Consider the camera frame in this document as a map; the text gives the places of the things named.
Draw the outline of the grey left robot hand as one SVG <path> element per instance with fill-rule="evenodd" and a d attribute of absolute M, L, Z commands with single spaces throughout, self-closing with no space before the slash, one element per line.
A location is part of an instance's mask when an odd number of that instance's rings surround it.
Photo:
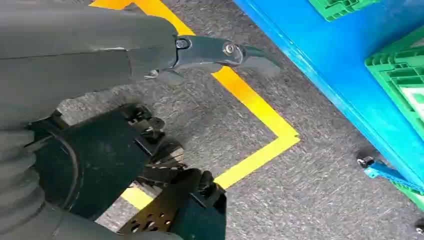
<path fill-rule="evenodd" d="M 0 128 L 19 130 L 65 99 L 160 76 L 181 67 L 254 69 L 280 65 L 230 40 L 179 35 L 166 19 L 82 4 L 0 3 Z"/>

